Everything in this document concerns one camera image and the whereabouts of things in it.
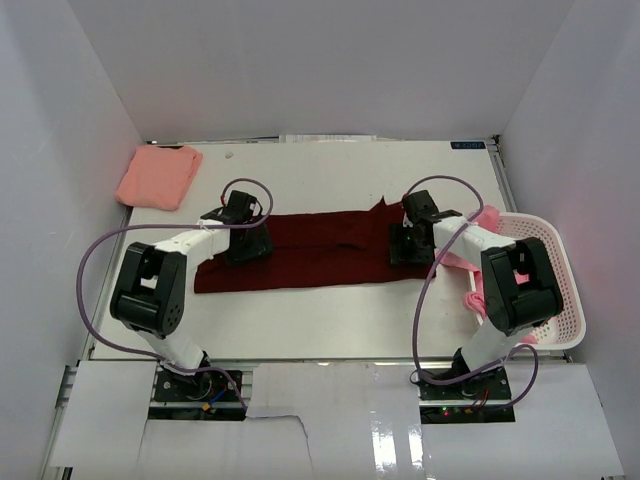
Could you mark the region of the dark red t shirt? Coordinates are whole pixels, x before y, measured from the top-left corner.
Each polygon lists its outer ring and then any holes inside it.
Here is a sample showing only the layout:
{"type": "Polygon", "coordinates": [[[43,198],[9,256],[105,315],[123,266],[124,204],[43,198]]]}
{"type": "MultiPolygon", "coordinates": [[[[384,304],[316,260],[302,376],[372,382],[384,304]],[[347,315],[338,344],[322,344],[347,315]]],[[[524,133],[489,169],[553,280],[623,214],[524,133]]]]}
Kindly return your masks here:
{"type": "Polygon", "coordinates": [[[399,203],[383,199],[366,211],[272,215],[271,255],[230,266],[217,256],[198,267],[197,294],[380,284],[423,279],[429,265],[392,265],[389,226],[399,203]]]}

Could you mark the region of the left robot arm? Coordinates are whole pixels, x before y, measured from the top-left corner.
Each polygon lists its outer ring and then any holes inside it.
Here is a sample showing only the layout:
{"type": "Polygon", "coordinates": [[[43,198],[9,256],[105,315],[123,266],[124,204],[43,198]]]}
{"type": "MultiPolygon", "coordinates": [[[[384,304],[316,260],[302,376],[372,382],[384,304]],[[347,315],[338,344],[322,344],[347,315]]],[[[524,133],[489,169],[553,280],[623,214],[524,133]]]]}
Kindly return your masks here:
{"type": "Polygon", "coordinates": [[[259,200],[233,190],[226,202],[201,216],[197,227],[155,244],[134,242],[124,255],[110,301],[111,316],[136,332],[178,373],[177,387],[199,399],[211,387],[206,353],[179,324],[187,280],[197,268],[220,257],[235,267],[273,252],[259,200]]]}

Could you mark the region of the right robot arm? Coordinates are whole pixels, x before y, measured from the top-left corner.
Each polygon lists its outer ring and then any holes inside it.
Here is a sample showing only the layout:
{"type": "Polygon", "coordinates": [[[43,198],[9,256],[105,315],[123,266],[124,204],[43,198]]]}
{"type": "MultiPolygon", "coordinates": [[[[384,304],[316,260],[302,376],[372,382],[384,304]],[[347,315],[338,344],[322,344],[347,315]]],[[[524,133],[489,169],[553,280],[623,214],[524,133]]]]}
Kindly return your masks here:
{"type": "Polygon", "coordinates": [[[426,190],[401,200],[404,220],[391,231],[391,262],[429,267],[412,325],[414,377],[420,383],[452,385],[472,399],[488,385],[485,371],[516,352],[532,329],[559,315],[564,300],[544,242],[536,237],[514,239],[480,225],[483,202],[469,215],[442,210],[426,190]],[[454,354],[449,370],[435,375],[420,367],[418,333],[421,308],[437,267],[453,255],[479,270],[486,317],[472,339],[454,354]]]}

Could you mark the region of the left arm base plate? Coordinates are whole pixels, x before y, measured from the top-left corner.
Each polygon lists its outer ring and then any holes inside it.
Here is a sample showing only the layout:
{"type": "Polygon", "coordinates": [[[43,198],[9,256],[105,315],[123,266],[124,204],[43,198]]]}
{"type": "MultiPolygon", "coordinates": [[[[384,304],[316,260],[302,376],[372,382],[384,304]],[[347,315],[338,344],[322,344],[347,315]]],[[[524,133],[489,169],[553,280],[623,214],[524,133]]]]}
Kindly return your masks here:
{"type": "Polygon", "coordinates": [[[182,376],[159,369],[152,399],[159,403],[237,402],[231,381],[220,372],[182,376]]]}

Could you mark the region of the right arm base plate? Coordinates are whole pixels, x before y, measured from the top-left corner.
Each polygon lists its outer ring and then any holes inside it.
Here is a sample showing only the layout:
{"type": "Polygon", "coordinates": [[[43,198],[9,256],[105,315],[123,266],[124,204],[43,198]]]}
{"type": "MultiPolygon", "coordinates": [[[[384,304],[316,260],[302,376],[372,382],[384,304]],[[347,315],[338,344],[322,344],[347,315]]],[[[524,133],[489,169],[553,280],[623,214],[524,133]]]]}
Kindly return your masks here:
{"type": "Polygon", "coordinates": [[[503,367],[490,370],[460,383],[436,386],[428,384],[412,372],[409,380],[419,388],[419,397],[429,402],[462,401],[470,404],[480,404],[482,401],[507,402],[512,394],[503,367]]]}

